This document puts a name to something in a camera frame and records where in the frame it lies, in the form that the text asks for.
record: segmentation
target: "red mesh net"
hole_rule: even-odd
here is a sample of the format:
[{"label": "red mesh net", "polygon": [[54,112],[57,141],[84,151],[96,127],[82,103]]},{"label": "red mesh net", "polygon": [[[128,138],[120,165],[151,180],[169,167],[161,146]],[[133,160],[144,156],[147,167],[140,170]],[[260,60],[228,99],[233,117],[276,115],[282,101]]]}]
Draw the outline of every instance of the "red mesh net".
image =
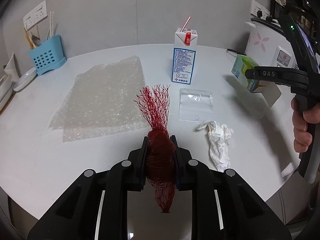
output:
[{"label": "red mesh net", "polygon": [[142,89],[137,95],[138,106],[152,130],[146,159],[146,176],[156,188],[156,201],[163,213],[169,213],[175,193],[173,154],[175,146],[167,131],[169,114],[169,87],[155,86]]}]

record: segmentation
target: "finger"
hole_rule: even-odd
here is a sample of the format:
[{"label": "finger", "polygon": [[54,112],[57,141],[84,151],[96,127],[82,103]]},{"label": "finger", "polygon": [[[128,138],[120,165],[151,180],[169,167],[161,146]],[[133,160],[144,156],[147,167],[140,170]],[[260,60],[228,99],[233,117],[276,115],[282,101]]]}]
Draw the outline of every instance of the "finger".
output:
[{"label": "finger", "polygon": [[302,115],[298,111],[293,112],[292,123],[293,126],[301,132],[307,131],[308,123],[303,119]]},{"label": "finger", "polygon": [[312,135],[308,132],[301,132],[297,128],[293,129],[294,138],[301,144],[309,146],[312,142]]},{"label": "finger", "polygon": [[297,153],[304,153],[308,150],[308,146],[299,143],[297,140],[293,141],[293,148]]},{"label": "finger", "polygon": [[299,110],[299,104],[298,101],[295,98],[292,98],[291,100],[291,108],[293,111],[298,111]]},{"label": "finger", "polygon": [[312,109],[303,112],[303,118],[308,123],[320,123],[320,103]]}]

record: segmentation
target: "white table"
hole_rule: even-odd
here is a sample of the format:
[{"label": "white table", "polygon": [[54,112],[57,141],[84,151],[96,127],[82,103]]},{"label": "white table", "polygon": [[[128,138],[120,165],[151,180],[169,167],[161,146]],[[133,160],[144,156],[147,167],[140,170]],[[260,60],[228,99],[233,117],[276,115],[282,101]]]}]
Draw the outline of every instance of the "white table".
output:
[{"label": "white table", "polygon": [[84,170],[108,170],[140,148],[149,128],[67,143],[62,143],[63,130],[49,128],[78,74],[137,55],[147,85],[170,85],[168,131],[176,135],[179,147],[213,168],[207,130],[196,131],[199,123],[179,121],[180,88],[212,91],[215,121],[234,130],[229,149],[232,168],[263,200],[270,198],[285,182],[284,165],[299,163],[292,146],[289,88],[280,86],[282,95],[272,107],[277,131],[265,118],[252,118],[239,103],[232,55],[224,49],[198,46],[191,85],[184,85],[171,82],[172,51],[172,44],[106,49],[70,58],[60,69],[37,77],[0,116],[0,186],[39,219]]}]

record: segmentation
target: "nutrition label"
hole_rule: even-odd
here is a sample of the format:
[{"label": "nutrition label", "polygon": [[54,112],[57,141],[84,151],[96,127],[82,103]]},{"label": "nutrition label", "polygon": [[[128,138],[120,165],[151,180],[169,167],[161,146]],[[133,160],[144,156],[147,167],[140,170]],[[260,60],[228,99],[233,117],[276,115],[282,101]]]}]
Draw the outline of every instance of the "nutrition label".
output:
[{"label": "nutrition label", "polygon": [[174,49],[172,81],[190,84],[195,51],[188,49]]}]

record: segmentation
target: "plastic container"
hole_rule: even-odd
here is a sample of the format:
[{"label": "plastic container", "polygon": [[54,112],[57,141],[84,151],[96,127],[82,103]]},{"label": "plastic container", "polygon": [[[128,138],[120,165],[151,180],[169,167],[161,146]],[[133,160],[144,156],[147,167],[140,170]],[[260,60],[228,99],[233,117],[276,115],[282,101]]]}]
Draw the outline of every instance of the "plastic container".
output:
[{"label": "plastic container", "polygon": [[41,46],[29,51],[38,76],[60,68],[67,61],[63,55],[60,35],[48,39]]}]

